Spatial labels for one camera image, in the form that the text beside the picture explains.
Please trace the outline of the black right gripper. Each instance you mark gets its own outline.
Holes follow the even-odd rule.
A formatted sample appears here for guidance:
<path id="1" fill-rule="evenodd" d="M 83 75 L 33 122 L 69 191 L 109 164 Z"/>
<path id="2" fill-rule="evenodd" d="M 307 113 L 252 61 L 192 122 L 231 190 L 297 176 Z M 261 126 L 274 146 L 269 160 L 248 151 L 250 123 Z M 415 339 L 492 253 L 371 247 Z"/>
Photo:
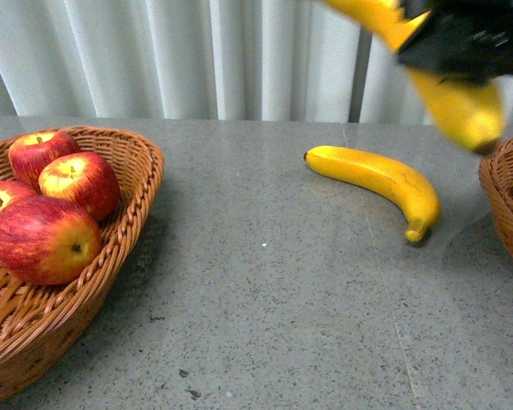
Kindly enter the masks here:
<path id="1" fill-rule="evenodd" d="M 513 76 L 513 1 L 402 1 L 422 24 L 397 51 L 406 67 L 485 84 Z"/>

